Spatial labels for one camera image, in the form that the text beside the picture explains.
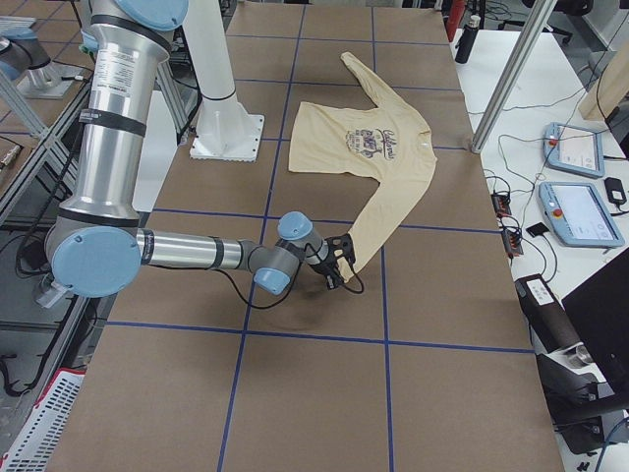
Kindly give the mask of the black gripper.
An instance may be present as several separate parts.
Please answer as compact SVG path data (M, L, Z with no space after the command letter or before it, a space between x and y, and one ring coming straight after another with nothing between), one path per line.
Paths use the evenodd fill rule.
M314 256L316 263L312 265L312 269L324 277L327 288L333 290L342 286L344 278L341 275L336 256L333 253L328 253L324 259L319 255Z

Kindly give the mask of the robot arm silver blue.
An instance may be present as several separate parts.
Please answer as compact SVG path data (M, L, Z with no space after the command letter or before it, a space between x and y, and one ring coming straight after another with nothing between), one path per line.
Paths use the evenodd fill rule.
M90 27L97 44L76 189L60 205L45 250L54 280L77 295L121 291L142 266L237 269L278 295L302 265L341 285L338 260L348 236L323 238L302 213L279 222L273 247L248 240L155 232L133 206L146 121L158 69L182 29L195 69L200 115L195 158L253 161L264 119L239 102L224 25L215 1L95 1Z

